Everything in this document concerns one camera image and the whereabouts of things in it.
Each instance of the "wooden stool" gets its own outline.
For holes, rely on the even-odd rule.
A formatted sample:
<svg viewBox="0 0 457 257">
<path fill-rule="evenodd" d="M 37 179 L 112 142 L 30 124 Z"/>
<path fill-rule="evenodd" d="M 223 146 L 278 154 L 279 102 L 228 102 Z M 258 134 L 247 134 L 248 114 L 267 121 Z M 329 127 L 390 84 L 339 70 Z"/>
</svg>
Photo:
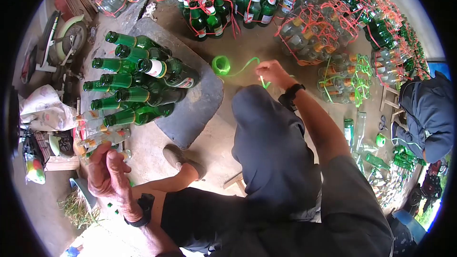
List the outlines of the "wooden stool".
<svg viewBox="0 0 457 257">
<path fill-rule="evenodd" d="M 226 182 L 222 186 L 222 188 L 227 189 L 234 184 L 238 185 L 238 188 L 241 190 L 241 194 L 243 195 L 243 197 L 246 197 L 246 193 L 244 192 L 244 189 L 246 188 L 246 186 L 245 186 L 244 180 L 243 180 L 243 172 L 237 174 L 234 178 L 232 178 L 231 180 Z"/>
</svg>

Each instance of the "green twine roll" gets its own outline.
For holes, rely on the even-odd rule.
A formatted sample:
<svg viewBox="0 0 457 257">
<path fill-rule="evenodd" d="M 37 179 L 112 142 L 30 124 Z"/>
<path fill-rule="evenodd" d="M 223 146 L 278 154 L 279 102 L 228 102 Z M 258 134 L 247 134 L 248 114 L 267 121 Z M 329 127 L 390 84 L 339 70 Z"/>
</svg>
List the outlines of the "green twine roll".
<svg viewBox="0 0 457 257">
<path fill-rule="evenodd" d="M 383 134 L 379 133 L 376 136 L 376 145 L 378 147 L 383 147 L 385 144 L 386 144 L 386 136 L 384 136 Z"/>
</svg>

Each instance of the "black watch strap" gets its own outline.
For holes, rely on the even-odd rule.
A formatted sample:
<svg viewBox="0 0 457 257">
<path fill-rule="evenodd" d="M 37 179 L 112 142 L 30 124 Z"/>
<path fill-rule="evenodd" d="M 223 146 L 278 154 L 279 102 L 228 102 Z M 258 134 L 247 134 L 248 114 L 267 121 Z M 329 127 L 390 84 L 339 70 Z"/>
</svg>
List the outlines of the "black watch strap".
<svg viewBox="0 0 457 257">
<path fill-rule="evenodd" d="M 288 110 L 295 112 L 297 107 L 293 104 L 293 100 L 295 99 L 295 93 L 300 89 L 306 89 L 303 84 L 296 83 L 290 88 L 286 90 L 284 94 L 282 94 L 278 101 Z"/>
<path fill-rule="evenodd" d="M 135 222 L 129 222 L 124 218 L 125 222 L 134 227 L 145 226 L 148 224 L 151 221 L 151 211 L 152 205 L 154 204 L 154 199 L 155 197 L 150 193 L 142 193 L 141 197 L 137 199 L 138 205 L 143 210 L 142 218 Z"/>
</svg>

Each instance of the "black pants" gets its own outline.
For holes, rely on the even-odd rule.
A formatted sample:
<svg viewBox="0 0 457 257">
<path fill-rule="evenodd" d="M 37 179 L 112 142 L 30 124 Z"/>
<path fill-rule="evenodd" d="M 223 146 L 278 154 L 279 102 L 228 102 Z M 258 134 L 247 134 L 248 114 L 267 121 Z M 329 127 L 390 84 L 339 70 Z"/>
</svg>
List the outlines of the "black pants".
<svg viewBox="0 0 457 257">
<path fill-rule="evenodd" d="M 240 90 L 232 111 L 232 155 L 243 166 L 247 197 L 195 188 L 168 193 L 161 226 L 179 247 L 218 250 L 246 226 L 286 220 L 316 205 L 320 169 L 304 141 L 302 120 L 259 85 Z"/>
</svg>

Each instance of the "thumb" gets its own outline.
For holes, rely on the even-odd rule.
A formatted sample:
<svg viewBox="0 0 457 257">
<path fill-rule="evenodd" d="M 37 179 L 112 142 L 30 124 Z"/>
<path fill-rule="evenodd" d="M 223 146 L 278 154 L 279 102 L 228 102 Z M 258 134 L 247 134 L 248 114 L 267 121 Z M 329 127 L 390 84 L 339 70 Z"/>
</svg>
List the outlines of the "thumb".
<svg viewBox="0 0 457 257">
<path fill-rule="evenodd" d="M 119 157 L 119 153 L 111 149 L 106 154 L 106 167 L 110 173 L 111 180 L 117 184 L 122 185 L 123 180 L 126 179 L 124 175 L 124 166 L 123 158 Z"/>
</svg>

